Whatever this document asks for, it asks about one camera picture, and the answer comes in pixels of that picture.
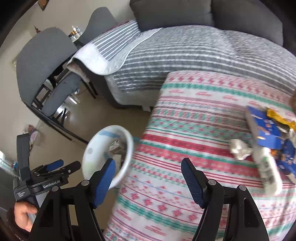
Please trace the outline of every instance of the white bowl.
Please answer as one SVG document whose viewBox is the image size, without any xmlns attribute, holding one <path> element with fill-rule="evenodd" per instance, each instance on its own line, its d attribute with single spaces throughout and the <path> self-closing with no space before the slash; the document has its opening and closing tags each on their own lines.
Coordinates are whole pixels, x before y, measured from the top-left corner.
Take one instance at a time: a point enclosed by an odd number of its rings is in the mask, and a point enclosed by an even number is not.
<svg viewBox="0 0 296 241">
<path fill-rule="evenodd" d="M 84 179 L 89 180 L 94 172 L 102 169 L 107 161 L 106 156 L 108 156 L 109 147 L 117 139 L 121 139 L 126 143 L 126 157 L 121 169 L 113 178 L 109 189 L 117 186 L 122 181 L 130 165 L 134 149 L 132 135 L 122 126 L 107 126 L 95 134 L 90 140 L 82 159 L 82 174 Z"/>
</svg>

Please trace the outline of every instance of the sofa cushion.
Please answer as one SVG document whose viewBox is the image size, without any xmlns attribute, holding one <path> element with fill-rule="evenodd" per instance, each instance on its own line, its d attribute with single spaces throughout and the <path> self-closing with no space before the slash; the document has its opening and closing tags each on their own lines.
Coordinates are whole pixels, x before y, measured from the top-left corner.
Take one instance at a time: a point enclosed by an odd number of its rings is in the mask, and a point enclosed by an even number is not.
<svg viewBox="0 0 296 241">
<path fill-rule="evenodd" d="M 215 26 L 253 34 L 283 46 L 281 21 L 260 0 L 212 0 Z"/>
<path fill-rule="evenodd" d="M 180 25 L 213 26 L 211 0 L 131 0 L 141 31 Z"/>
<path fill-rule="evenodd" d="M 284 48 L 296 56 L 296 32 L 292 31 L 293 28 L 286 27 L 283 29 Z"/>
<path fill-rule="evenodd" d="M 75 92 L 79 87 L 81 78 L 79 75 L 70 72 L 59 84 L 54 88 L 42 108 L 42 113 L 46 116 L 52 116 L 57 109 L 63 104 L 66 98 Z"/>
</svg>

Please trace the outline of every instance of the human hand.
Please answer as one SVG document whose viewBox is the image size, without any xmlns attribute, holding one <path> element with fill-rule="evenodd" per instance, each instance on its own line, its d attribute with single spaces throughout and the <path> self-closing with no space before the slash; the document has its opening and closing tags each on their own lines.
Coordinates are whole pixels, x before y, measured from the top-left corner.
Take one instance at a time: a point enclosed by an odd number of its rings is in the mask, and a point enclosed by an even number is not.
<svg viewBox="0 0 296 241">
<path fill-rule="evenodd" d="M 27 213 L 37 213 L 37 208 L 28 202 L 15 203 L 15 223 L 22 229 L 31 232 L 33 223 Z"/>
</svg>

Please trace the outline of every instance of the red and green patterned blanket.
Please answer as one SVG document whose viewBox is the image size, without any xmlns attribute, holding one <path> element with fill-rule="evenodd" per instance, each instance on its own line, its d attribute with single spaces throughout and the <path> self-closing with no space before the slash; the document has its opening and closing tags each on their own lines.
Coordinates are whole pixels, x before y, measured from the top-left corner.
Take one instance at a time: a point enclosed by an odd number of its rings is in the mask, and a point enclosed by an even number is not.
<svg viewBox="0 0 296 241">
<path fill-rule="evenodd" d="M 168 74 L 119 190 L 106 240 L 192 239 L 203 210 L 182 176 L 184 157 L 223 186 L 246 185 L 270 241 L 282 240 L 296 218 L 295 186 L 282 175 L 282 192 L 267 197 L 251 157 L 235 160 L 228 144 L 233 138 L 251 141 L 247 105 L 272 107 L 295 119 L 288 103 L 287 94 L 255 79 L 202 71 Z M 225 205 L 217 238 L 224 235 L 227 213 Z"/>
</svg>

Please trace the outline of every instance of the chair back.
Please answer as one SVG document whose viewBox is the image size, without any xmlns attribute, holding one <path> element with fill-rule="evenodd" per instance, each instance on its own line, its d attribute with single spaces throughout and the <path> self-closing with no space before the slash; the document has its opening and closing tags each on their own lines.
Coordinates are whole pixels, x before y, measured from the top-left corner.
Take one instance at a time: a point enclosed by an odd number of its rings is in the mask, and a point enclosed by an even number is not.
<svg viewBox="0 0 296 241">
<path fill-rule="evenodd" d="M 115 26 L 117 26 L 117 22 L 109 9 L 99 7 L 92 13 L 85 31 L 78 40 L 82 45 L 86 45 L 94 38 Z"/>
<path fill-rule="evenodd" d="M 59 28 L 47 28 L 36 34 L 17 57 L 21 100 L 30 106 L 44 81 L 76 51 L 71 39 Z"/>
</svg>

